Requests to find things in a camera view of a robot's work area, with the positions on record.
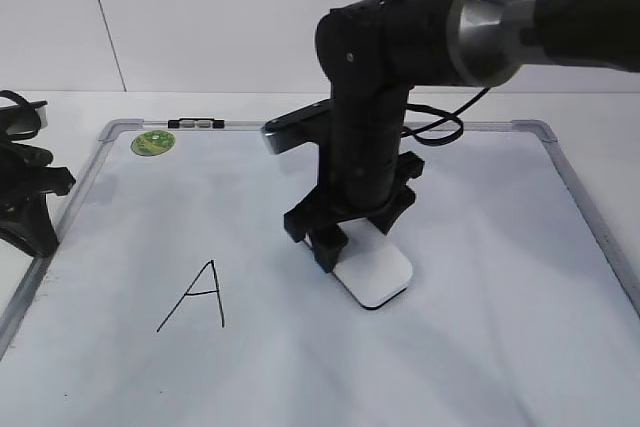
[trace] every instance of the black cable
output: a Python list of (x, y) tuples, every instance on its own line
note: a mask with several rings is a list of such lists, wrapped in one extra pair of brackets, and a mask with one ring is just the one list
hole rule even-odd
[[(411, 136), (422, 145), (427, 145), (429, 147), (439, 147), (442, 145), (450, 144), (455, 140), (458, 140), (460, 137), (462, 137), (462, 134), (464, 133), (464, 122), (462, 121), (462, 119), (460, 119), (460, 115), (462, 115), (466, 110), (468, 110), (476, 102), (482, 99), (482, 97), (487, 95), (490, 90), (491, 90), (490, 88), (482, 89), (470, 101), (468, 101), (466, 104), (464, 104), (455, 112), (447, 112), (446, 110), (436, 109), (435, 107), (431, 107), (430, 105), (408, 104), (407, 105), (408, 111), (436, 115), (441, 118), (440, 120), (437, 120), (435, 122), (432, 122), (429, 125), (425, 125), (424, 127), (420, 127), (419, 129), (415, 129), (415, 130), (407, 126), (403, 127), (402, 138)], [(444, 137), (440, 137), (437, 139), (427, 139), (424, 137), (420, 137), (418, 135), (423, 132), (427, 132), (429, 130), (435, 129), (436, 127), (439, 127), (442, 124), (445, 124), (447, 122), (454, 122), (455, 124), (458, 125), (458, 129), (449, 135), (445, 135)]]

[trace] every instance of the whiteboard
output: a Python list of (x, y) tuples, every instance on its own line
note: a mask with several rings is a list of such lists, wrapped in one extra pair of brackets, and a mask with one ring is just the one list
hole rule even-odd
[[(404, 144), (427, 161), (390, 233), (414, 279), (375, 312), (282, 228), (312, 146), (177, 131), (143, 158), (139, 133), (105, 144), (0, 362), (0, 425), (638, 425), (638, 316), (532, 133)], [(202, 295), (157, 332), (209, 260), (224, 327)]]

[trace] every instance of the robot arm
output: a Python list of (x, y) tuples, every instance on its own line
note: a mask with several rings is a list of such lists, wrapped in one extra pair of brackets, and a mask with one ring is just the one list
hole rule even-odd
[(339, 223), (366, 218), (387, 233), (415, 201), (406, 183), (424, 163), (399, 155), (413, 87), (495, 87), (524, 64), (638, 72), (639, 1), (363, 0), (331, 10), (316, 32), (331, 99), (263, 128), (276, 153), (320, 148), (318, 185), (285, 214), (285, 229), (309, 239), (331, 272), (348, 242)]

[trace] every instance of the round sticker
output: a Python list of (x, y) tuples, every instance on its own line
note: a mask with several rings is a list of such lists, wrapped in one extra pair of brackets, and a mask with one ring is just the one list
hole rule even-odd
[(142, 157), (153, 157), (168, 152), (175, 144), (176, 138), (172, 133), (154, 130), (136, 137), (131, 144), (131, 150)]

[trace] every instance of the black bracket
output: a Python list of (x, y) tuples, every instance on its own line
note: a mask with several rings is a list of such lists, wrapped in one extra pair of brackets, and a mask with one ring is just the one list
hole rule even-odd
[(345, 204), (332, 192), (329, 180), (331, 105), (331, 100), (323, 100), (271, 120), (262, 129), (271, 150), (276, 154), (307, 142), (319, 147), (318, 184), (284, 215), (284, 228), (294, 242), (308, 239), (316, 262), (325, 272), (333, 271), (340, 252), (349, 242), (338, 224), (366, 218), (380, 232), (387, 234), (402, 213), (415, 202), (416, 195), (406, 184), (410, 179), (420, 177), (424, 168), (424, 161), (413, 152), (401, 154), (393, 188), (384, 205), (375, 210), (361, 211)]
[(67, 195), (75, 179), (66, 168), (47, 167), (53, 161), (48, 150), (15, 143), (37, 135), (42, 124), (36, 109), (46, 102), (0, 94), (18, 101), (0, 108), (0, 239), (28, 255), (46, 257), (57, 248), (58, 238), (45, 196)]

